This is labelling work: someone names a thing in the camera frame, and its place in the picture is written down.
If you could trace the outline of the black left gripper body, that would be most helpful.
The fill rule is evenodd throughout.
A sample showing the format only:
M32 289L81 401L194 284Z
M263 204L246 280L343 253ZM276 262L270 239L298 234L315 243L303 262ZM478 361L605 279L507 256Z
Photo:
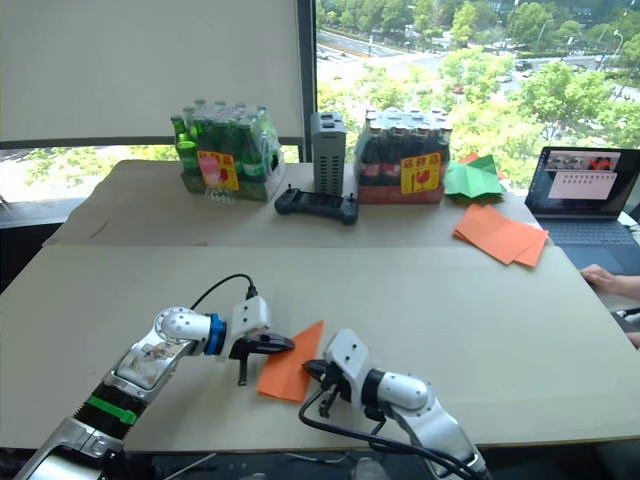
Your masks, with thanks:
M253 353L266 354L267 345L267 335L241 338L233 344L229 358L239 362L238 386L245 386L247 384L249 355Z

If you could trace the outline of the person's bare hand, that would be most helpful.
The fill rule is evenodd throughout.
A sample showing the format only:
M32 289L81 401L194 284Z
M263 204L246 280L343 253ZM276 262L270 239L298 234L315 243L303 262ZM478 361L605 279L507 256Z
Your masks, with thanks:
M621 295L624 291L621 277L599 265L589 265L581 269L580 274L592 288L600 292Z

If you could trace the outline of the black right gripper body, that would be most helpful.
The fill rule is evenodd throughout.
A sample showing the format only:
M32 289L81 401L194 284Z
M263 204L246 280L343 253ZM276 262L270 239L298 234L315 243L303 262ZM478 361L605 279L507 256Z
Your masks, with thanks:
M334 367L328 367L326 371L334 375L334 383L321 384L324 394L319 406L320 416L329 416L330 410L338 398L347 403L351 402L351 386L344 373Z

